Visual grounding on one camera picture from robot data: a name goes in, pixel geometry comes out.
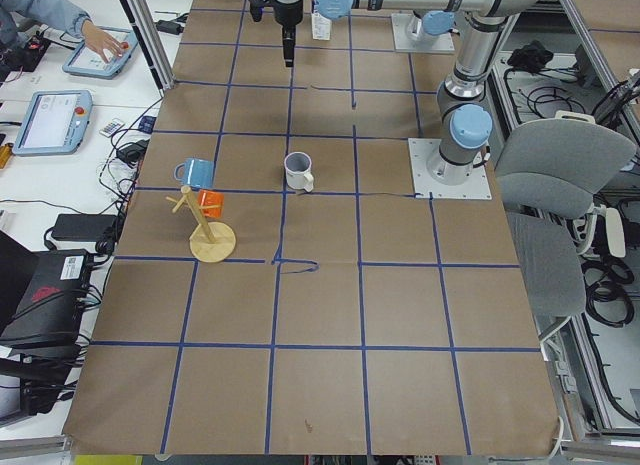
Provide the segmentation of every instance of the blue mug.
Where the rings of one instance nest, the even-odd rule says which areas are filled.
[[[213,188],[213,162],[200,158],[187,158],[173,172],[176,180],[182,185],[189,185],[194,190]]]

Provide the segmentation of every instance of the blue shirt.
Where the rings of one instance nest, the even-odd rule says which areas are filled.
[[[82,38],[82,25],[89,19],[87,12],[69,0],[0,0],[0,41],[5,45],[22,41],[9,12],[64,30],[75,38]]]

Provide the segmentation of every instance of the denim sleeve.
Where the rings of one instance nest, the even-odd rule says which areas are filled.
[[[76,38],[82,38],[82,24],[89,19],[87,12],[69,0],[0,0],[0,7],[64,30]]]

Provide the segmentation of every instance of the person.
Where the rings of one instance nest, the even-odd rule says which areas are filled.
[[[0,41],[6,47],[21,46],[26,41],[23,34],[18,33],[11,12],[84,39],[85,45],[105,62],[109,61],[105,51],[122,56],[122,44],[96,27],[89,14],[69,0],[0,0]]]

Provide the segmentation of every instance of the round wooden base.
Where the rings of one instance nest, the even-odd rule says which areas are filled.
[[[221,262],[231,255],[236,247],[236,234],[229,225],[221,222],[209,222],[209,228],[216,237],[215,243],[209,242],[198,225],[189,237],[191,253],[201,262]]]

